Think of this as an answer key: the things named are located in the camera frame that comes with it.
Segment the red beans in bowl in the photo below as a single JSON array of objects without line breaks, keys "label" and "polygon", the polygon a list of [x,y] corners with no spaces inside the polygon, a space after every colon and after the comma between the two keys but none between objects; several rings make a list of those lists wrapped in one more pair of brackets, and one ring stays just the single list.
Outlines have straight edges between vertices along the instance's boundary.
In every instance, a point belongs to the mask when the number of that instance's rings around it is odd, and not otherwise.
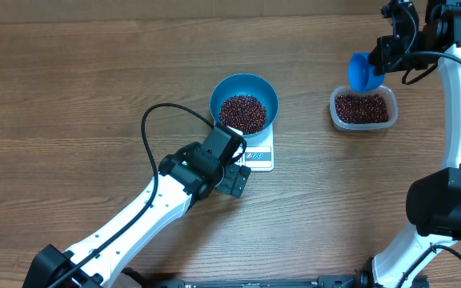
[{"label": "red beans in bowl", "polygon": [[254,96],[234,95],[223,102],[218,112],[219,121],[244,134],[255,134],[267,123],[267,109]]}]

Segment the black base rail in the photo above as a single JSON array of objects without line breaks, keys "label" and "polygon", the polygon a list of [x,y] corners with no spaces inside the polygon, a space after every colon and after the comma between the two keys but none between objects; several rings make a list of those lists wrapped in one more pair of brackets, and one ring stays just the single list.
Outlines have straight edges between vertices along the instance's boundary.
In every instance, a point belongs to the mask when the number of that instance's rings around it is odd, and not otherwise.
[{"label": "black base rail", "polygon": [[314,279],[235,280],[193,282],[181,279],[148,280],[146,288],[370,288],[364,275],[322,275]]}]

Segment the clear plastic food container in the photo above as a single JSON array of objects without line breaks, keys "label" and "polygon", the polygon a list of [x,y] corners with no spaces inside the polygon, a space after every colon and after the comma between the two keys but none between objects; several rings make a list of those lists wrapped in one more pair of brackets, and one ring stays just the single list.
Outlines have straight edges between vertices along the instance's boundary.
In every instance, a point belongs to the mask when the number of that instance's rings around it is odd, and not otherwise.
[{"label": "clear plastic food container", "polygon": [[340,86],[331,94],[329,107],[335,129],[346,132],[386,129],[399,114],[394,92],[383,85],[366,92]]}]

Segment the red adzuki beans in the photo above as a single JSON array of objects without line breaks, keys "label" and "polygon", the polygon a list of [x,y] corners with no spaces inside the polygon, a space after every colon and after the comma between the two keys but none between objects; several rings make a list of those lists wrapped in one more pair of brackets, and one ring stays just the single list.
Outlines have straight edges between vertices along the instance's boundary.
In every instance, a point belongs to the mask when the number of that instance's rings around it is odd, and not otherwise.
[{"label": "red adzuki beans", "polygon": [[386,100],[379,94],[338,95],[335,97],[335,109],[339,119],[349,124],[373,124],[390,120]]}]

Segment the teal plastic bowl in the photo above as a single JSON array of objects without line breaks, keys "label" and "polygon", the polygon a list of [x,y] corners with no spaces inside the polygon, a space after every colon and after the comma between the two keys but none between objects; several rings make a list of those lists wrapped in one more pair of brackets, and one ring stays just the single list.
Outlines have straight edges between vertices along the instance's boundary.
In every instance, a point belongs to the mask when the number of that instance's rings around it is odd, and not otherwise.
[{"label": "teal plastic bowl", "polygon": [[279,112],[279,98],[274,87],[264,78],[255,74],[234,74],[224,78],[213,90],[210,97],[210,114],[216,122],[221,105],[228,98],[248,94],[256,97],[267,109],[267,123],[273,125]]}]

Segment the white digital kitchen scale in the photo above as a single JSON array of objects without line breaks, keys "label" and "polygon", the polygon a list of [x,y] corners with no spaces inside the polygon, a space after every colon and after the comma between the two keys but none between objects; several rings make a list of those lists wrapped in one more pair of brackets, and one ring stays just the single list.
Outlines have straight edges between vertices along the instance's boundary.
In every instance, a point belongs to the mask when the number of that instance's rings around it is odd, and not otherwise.
[{"label": "white digital kitchen scale", "polygon": [[240,146],[234,154],[234,157],[239,156],[244,151],[237,164],[249,167],[252,172],[271,172],[275,167],[273,125],[270,124],[257,134],[244,134],[235,128],[233,131],[243,136],[247,142],[245,150]]}]

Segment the blue plastic measuring scoop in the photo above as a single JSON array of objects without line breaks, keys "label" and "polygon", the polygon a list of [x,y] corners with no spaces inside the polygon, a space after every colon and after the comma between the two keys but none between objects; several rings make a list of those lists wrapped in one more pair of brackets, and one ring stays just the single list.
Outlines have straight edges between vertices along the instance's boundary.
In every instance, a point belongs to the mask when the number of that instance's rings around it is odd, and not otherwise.
[{"label": "blue plastic measuring scoop", "polygon": [[378,88],[383,84],[385,75],[375,74],[375,67],[369,63],[369,53],[354,53],[348,64],[347,77],[351,89],[365,92]]}]

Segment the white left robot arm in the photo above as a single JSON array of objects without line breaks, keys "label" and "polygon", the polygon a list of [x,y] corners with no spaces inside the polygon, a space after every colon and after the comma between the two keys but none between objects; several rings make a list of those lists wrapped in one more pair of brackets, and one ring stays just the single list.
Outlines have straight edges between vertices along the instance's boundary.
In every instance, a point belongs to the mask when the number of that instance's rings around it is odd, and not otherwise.
[{"label": "white left robot arm", "polygon": [[60,251],[46,246],[33,259],[25,287],[110,287],[158,232],[213,190],[240,197],[250,170],[238,165],[242,132],[214,125],[204,142],[168,154],[143,192],[92,235]]}]

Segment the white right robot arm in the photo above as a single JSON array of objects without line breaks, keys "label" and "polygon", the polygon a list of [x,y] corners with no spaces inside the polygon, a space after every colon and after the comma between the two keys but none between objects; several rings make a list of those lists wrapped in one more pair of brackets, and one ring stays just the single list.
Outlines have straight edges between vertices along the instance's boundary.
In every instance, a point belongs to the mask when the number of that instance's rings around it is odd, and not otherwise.
[{"label": "white right robot arm", "polygon": [[461,242],[461,1],[429,1],[425,24],[410,1],[381,9],[393,34],[378,38],[367,61],[374,74],[440,74],[445,101],[441,169],[415,181],[406,200],[407,223],[361,274],[367,287],[426,287],[419,272],[441,251]]}]

